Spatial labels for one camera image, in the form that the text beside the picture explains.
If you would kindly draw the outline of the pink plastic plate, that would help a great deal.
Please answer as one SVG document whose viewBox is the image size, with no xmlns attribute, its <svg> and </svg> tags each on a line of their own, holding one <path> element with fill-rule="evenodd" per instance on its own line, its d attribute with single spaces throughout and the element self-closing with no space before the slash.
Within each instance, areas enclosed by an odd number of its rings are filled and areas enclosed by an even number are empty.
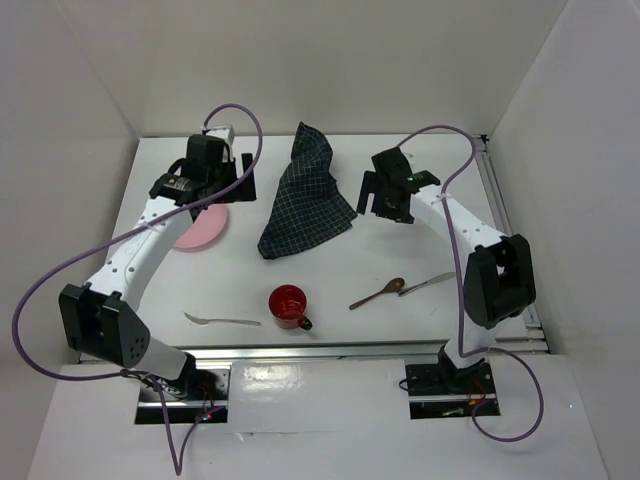
<svg viewBox="0 0 640 480">
<path fill-rule="evenodd" d="M 215 204 L 202 211 L 193 225 L 174 243 L 181 252 L 196 252 L 210 247 L 224 232 L 229 217 L 226 205 Z"/>
</svg>

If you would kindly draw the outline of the dark checked cloth placemat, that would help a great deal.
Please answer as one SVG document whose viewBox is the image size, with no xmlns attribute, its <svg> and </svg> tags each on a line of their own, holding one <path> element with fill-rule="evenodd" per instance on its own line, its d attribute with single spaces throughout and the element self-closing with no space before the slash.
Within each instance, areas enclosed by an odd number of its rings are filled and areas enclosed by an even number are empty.
<svg viewBox="0 0 640 480">
<path fill-rule="evenodd" d="M 305 252 L 352 227 L 356 212 L 330 173 L 332 159 L 333 149 L 326 136 L 301 122 L 257 244 L 263 259 Z"/>
</svg>

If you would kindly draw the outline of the brown wooden spoon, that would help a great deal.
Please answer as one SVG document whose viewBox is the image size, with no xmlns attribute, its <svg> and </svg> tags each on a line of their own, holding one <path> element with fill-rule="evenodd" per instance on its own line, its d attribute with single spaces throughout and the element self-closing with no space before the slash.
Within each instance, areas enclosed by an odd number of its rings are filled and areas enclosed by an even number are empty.
<svg viewBox="0 0 640 480">
<path fill-rule="evenodd" d="M 356 302 L 354 302 L 353 304 L 351 304 L 349 306 L 350 310 L 355 310 L 363 305 L 365 305 L 366 303 L 368 303 L 369 301 L 372 301 L 374 299 L 376 299 L 377 297 L 381 296 L 381 295 L 386 295 L 386 294 L 396 294 L 398 293 L 400 290 L 402 290 L 405 286 L 405 280 L 401 277 L 397 277 L 397 278 L 393 278 L 391 279 L 382 289 L 380 289 L 379 291 L 361 299 L 358 300 Z"/>
</svg>

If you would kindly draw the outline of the silver metal fork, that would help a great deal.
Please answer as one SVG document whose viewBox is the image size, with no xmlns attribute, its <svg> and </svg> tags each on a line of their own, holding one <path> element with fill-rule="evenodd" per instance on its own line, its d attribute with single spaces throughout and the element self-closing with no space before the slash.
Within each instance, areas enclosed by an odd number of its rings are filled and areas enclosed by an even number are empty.
<svg viewBox="0 0 640 480">
<path fill-rule="evenodd" d="M 243 320 L 243 319 L 226 319 L 226 318 L 202 318 L 195 315 L 191 315 L 187 312 L 183 313 L 184 317 L 190 322 L 200 325 L 200 326 L 209 326 L 216 324 L 227 324 L 227 325 L 239 325 L 239 326 L 248 326 L 248 327 L 261 327 L 262 323 L 260 321 L 255 320 Z"/>
</svg>

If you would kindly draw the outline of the red enamel mug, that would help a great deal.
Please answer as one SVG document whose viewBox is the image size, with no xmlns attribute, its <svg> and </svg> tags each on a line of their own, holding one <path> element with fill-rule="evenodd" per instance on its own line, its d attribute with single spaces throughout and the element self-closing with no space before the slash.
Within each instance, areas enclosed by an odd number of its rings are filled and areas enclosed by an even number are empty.
<svg viewBox="0 0 640 480">
<path fill-rule="evenodd" d="M 278 327 L 310 331 L 313 323 L 306 316 L 307 297 L 294 285 L 281 285 L 269 296 L 268 307 Z"/>
</svg>

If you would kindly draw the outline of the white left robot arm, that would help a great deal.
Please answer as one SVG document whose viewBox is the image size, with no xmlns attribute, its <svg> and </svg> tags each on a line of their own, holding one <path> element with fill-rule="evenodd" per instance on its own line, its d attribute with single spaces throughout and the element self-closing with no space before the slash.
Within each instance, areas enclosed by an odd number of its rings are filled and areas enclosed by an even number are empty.
<svg viewBox="0 0 640 480">
<path fill-rule="evenodd" d="M 83 285 L 68 284 L 59 307 L 68 346 L 127 370 L 153 375 L 176 399 L 198 392 L 209 374 L 193 355 L 155 339 L 137 310 L 158 267 L 178 240 L 215 204 L 256 198 L 252 155 L 233 154 L 230 126 L 204 129 L 187 141 L 186 154 L 154 183 L 136 223 L 103 267 Z"/>
</svg>

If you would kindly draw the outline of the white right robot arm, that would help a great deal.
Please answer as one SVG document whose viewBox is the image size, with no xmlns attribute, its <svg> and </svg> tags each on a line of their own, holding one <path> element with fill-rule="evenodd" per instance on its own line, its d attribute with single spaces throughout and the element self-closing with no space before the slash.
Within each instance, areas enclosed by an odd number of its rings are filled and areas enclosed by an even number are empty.
<svg viewBox="0 0 640 480">
<path fill-rule="evenodd" d="M 421 221 L 452 248 L 459 313 L 453 337 L 438 353 L 433 378 L 460 391 L 483 365 L 502 322 L 536 299 L 531 250 L 520 234 L 488 226 L 448 192 L 450 183 L 427 170 L 413 172 L 401 149 L 372 158 L 357 211 L 397 223 Z"/>
</svg>

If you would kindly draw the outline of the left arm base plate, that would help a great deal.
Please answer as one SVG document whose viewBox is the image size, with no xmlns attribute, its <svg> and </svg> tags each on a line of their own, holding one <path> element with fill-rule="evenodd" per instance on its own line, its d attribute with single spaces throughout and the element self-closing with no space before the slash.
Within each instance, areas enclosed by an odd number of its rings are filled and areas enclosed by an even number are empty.
<svg viewBox="0 0 640 480">
<path fill-rule="evenodd" d="M 162 381 L 168 419 L 171 425 L 192 424 L 202 417 L 203 424 L 222 424 L 228 419 L 228 398 L 231 380 L 229 364 L 215 364 L 207 368 L 208 376 L 188 394 L 172 390 Z M 160 395 L 150 381 L 145 380 L 139 390 L 136 425 L 161 425 L 164 423 Z"/>
</svg>

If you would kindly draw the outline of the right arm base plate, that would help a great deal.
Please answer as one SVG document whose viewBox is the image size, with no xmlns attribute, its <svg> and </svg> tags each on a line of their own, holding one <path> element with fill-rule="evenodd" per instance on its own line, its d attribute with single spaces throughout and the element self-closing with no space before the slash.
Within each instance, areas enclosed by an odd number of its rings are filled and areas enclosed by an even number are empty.
<svg viewBox="0 0 640 480">
<path fill-rule="evenodd" d="M 409 364 L 405 372 L 398 386 L 408 395 L 412 420 L 470 417 L 476 406 L 480 406 L 479 417 L 500 415 L 492 370 L 487 362 L 470 375 L 450 383 L 445 382 L 436 364 Z"/>
</svg>

